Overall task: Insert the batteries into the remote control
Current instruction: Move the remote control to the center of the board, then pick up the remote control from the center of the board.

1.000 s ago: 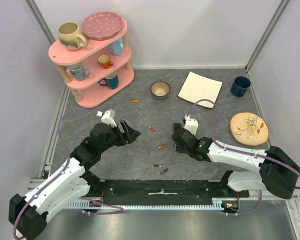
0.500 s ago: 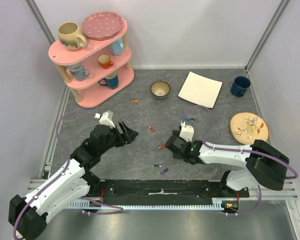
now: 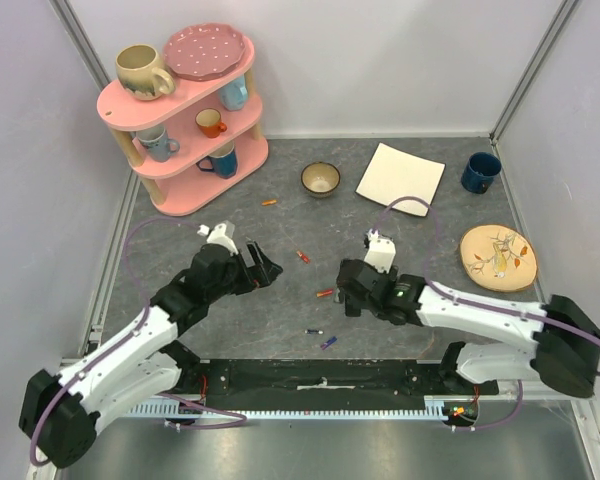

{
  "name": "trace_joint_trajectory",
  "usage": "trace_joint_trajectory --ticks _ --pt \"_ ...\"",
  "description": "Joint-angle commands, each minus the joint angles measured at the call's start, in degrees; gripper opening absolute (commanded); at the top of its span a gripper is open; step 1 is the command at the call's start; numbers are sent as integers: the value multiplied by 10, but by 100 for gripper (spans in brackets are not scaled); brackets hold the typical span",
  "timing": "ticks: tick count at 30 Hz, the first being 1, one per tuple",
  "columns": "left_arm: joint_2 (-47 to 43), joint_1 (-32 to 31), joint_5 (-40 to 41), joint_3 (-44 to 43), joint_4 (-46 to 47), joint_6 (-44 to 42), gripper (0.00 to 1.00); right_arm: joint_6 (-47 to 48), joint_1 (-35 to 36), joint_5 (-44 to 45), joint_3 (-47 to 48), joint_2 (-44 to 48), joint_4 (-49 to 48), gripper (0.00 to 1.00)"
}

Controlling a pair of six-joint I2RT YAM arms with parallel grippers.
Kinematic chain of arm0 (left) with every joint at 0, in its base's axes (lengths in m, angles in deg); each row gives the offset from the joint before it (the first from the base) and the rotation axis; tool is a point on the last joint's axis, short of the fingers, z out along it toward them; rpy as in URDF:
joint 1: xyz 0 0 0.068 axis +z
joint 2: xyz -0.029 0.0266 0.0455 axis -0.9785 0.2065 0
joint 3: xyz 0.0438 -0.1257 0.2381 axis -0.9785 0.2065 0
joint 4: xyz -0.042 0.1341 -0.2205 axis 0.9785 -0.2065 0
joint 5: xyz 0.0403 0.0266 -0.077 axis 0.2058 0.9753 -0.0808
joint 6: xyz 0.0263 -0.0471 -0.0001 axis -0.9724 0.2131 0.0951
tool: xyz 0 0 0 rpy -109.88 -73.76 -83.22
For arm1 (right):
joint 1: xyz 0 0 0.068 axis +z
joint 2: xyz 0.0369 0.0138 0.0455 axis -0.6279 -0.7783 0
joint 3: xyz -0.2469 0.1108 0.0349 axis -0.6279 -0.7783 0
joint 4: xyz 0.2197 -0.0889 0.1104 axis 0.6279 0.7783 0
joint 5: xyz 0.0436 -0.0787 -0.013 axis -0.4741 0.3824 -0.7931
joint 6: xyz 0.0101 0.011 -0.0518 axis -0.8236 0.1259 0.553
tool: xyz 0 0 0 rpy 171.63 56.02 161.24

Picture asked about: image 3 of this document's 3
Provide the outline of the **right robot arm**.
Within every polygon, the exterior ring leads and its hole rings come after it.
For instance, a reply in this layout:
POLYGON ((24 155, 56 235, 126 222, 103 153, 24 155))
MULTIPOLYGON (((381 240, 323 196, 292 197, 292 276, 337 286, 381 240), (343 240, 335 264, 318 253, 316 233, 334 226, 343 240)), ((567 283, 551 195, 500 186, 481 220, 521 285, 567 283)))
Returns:
POLYGON ((447 392, 491 380, 541 380, 561 394, 590 398, 598 374, 600 329, 570 298, 545 303, 506 302, 448 288, 438 282, 379 272, 344 259, 336 280, 348 317, 368 311, 393 325, 461 330, 492 339, 447 348, 438 381, 447 392))

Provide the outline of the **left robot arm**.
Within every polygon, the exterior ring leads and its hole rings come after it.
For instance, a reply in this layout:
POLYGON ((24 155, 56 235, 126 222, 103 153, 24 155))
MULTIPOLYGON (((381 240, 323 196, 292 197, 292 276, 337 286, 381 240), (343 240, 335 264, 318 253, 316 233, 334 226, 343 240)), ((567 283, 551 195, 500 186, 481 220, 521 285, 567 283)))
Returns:
POLYGON ((180 336, 219 299, 268 287, 283 272, 256 242, 247 248, 252 265, 238 250, 206 243, 117 335, 56 374, 41 369, 29 379, 18 425, 30 440, 32 465, 68 467, 136 404, 196 388, 201 360, 180 336))

